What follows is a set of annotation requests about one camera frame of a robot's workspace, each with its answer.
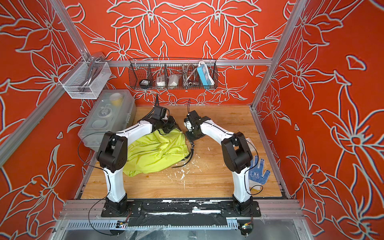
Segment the lime green trousers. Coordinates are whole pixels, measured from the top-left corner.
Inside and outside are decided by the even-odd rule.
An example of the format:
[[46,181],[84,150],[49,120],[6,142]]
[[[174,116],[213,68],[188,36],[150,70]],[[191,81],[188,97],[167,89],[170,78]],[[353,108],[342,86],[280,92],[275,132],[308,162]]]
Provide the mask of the lime green trousers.
[[123,173],[129,177],[160,172],[190,154],[185,135],[178,129],[166,134],[162,129],[145,135],[128,146]]

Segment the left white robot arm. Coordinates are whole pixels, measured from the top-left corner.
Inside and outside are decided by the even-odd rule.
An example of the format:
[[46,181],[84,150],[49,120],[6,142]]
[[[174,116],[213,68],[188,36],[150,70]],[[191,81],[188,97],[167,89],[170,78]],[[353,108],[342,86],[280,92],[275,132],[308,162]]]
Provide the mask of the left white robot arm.
[[155,106],[151,113],[138,121],[137,124],[116,133],[106,132],[97,153],[97,160],[103,169],[108,194],[108,206],[122,211],[127,206],[127,193],[124,188],[123,168],[127,163],[128,146],[139,138],[162,130],[168,134],[177,127],[169,109]]

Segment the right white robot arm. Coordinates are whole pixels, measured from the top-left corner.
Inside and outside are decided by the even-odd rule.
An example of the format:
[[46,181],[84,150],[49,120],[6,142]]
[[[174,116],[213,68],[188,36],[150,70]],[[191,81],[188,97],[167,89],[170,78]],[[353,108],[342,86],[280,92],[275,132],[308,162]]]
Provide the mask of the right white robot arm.
[[253,155],[244,134],[229,132],[215,124],[209,117],[199,116],[196,111],[187,114],[184,125],[187,128],[187,138],[191,142],[209,136],[221,145],[224,163],[233,175],[234,206],[239,211],[250,208],[253,197],[248,172]]

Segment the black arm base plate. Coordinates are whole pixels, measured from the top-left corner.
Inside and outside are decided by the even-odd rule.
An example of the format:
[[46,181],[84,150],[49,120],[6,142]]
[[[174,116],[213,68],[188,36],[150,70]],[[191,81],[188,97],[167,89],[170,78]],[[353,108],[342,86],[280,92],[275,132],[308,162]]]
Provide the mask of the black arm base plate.
[[248,201],[244,204],[232,200],[131,200],[125,201],[126,206],[112,204],[106,200],[102,209],[103,218],[113,217],[141,217],[145,214],[154,216],[164,215],[218,215],[221,217],[252,217],[261,216],[259,203]]

